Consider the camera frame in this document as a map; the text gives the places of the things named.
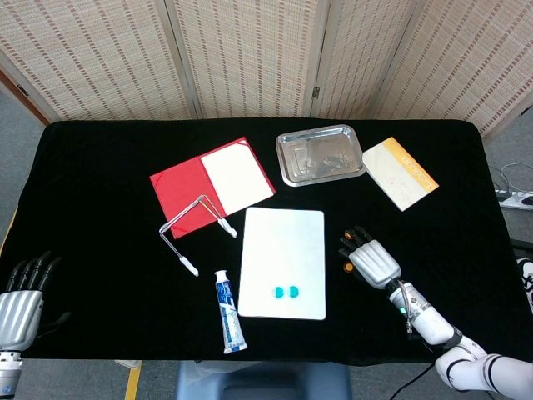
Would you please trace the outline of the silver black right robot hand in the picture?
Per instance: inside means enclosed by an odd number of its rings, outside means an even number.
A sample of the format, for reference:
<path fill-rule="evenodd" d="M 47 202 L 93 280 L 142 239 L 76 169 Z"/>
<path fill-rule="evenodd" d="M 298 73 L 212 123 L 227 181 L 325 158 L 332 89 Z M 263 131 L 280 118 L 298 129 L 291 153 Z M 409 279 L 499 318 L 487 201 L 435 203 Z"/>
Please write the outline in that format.
<path fill-rule="evenodd" d="M 338 252 L 344 258 L 345 272 L 359 276 L 380 290 L 400 279 L 399 263 L 365 228 L 348 228 L 339 241 L 342 247 Z"/>

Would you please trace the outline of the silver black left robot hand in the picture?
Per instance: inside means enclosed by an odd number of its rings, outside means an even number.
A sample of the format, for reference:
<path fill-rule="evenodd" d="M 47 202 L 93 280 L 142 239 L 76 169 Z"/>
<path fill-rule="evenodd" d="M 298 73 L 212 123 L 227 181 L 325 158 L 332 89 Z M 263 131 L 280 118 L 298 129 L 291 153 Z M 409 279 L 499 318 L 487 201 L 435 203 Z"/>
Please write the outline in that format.
<path fill-rule="evenodd" d="M 52 275 L 61 264 L 60 257 L 46 251 L 39 257 L 22 260 L 11 271 L 1 293 L 1 350 L 23 352 L 33 342 L 57 331 L 72 316 L 63 312 L 51 322 L 41 323 L 44 293 Z"/>

